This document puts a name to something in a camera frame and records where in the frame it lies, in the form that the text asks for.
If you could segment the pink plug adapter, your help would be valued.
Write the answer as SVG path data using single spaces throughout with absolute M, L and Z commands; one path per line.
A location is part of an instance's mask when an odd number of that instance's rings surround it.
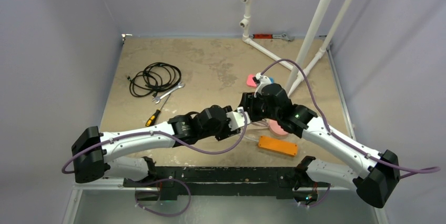
M 246 85 L 248 87 L 252 87 L 252 88 L 257 87 L 256 81 L 255 81 L 255 75 L 253 75 L 253 74 L 248 75 L 247 80 L 246 80 Z

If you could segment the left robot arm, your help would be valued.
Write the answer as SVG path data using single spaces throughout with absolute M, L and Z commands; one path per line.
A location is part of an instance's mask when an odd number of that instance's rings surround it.
M 145 187 L 157 179 L 151 158 L 131 159 L 128 156 L 144 150 L 185 146 L 195 151 L 194 144 L 204 138 L 223 140 L 246 131 L 250 117 L 242 107 L 232 111 L 230 106 L 213 105 L 201 112 L 177 115 L 153 126 L 101 133 L 96 126 L 86 128 L 71 146 L 72 158 L 62 172 L 69 174 L 73 164 L 75 182 L 85 184 L 104 176 L 127 178 Z

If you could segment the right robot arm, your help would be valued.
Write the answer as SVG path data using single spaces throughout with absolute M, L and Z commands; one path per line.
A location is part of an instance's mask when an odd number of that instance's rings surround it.
M 400 181 L 398 156 L 390 151 L 379 152 L 364 146 L 341 132 L 326 126 L 321 114 L 304 105 L 293 104 L 279 84 L 269 84 L 260 93 L 243 93 L 240 107 L 254 121 L 275 120 L 286 132 L 312 142 L 344 162 L 344 166 L 312 159 L 295 172 L 296 181 L 307 186 L 311 182 L 349 188 L 367 204 L 383 208 Z

